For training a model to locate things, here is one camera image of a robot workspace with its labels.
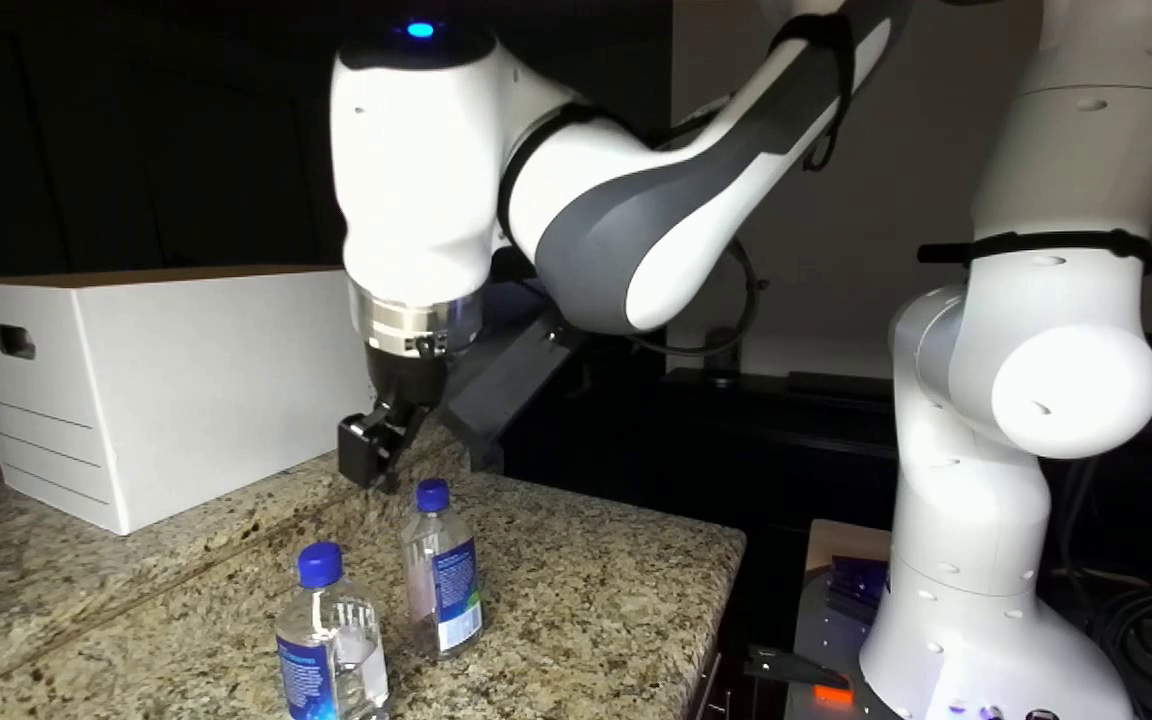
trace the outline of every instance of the blue light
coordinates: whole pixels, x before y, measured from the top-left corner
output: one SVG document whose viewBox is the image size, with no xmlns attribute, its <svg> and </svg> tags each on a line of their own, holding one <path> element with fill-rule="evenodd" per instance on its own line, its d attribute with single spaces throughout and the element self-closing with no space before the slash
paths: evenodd
<svg viewBox="0 0 1152 720">
<path fill-rule="evenodd" d="M 431 38 L 431 31 L 435 31 L 435 26 L 431 26 L 427 19 L 410 19 L 410 23 L 409 23 L 409 36 L 410 36 L 410 38 Z"/>
</svg>

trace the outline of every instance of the granite countertop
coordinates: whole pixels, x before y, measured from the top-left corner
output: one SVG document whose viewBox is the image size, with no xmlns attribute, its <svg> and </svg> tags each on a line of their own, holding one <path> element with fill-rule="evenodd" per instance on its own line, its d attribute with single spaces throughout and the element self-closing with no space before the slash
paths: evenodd
<svg viewBox="0 0 1152 720">
<path fill-rule="evenodd" d="M 400 617 L 419 476 L 451 481 L 485 564 L 486 629 L 443 662 Z M 462 473 L 443 428 L 395 496 L 310 458 L 126 541 L 0 503 L 0 714 L 279 714 L 272 617 L 309 541 L 340 541 L 378 603 L 395 714 L 678 714 L 743 550 L 733 526 Z"/>
</svg>

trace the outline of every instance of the cardboard box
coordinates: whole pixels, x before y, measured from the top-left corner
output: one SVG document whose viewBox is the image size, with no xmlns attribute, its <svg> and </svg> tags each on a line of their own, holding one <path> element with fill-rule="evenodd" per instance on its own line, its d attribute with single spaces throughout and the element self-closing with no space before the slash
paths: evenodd
<svg viewBox="0 0 1152 720">
<path fill-rule="evenodd" d="M 0 280 L 0 473 L 108 533 L 333 451 L 361 406 L 334 268 Z"/>
</svg>

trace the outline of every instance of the bottle cap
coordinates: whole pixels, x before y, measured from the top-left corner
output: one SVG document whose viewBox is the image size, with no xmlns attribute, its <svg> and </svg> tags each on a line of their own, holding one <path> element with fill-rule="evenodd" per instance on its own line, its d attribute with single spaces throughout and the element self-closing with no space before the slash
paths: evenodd
<svg viewBox="0 0 1152 720">
<path fill-rule="evenodd" d="M 443 513 L 447 508 L 447 481 L 431 476 L 416 485 L 416 513 Z"/>
<path fill-rule="evenodd" d="M 340 542 L 309 542 L 296 571 L 309 590 L 340 582 Z"/>
</svg>

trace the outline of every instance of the plastic bottle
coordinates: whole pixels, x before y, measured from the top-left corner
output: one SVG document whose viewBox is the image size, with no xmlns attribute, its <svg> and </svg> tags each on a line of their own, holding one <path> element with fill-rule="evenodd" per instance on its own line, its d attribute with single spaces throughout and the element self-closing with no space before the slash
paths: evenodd
<svg viewBox="0 0 1152 720">
<path fill-rule="evenodd" d="M 340 582 L 340 542 L 296 555 L 301 590 L 274 618 L 285 699 L 292 720 L 388 714 L 388 673 L 377 606 Z"/>
<path fill-rule="evenodd" d="M 416 651 L 439 658 L 481 635 L 481 558 L 469 522 L 451 513 L 447 481 L 416 485 L 416 515 L 405 533 Z"/>
</svg>

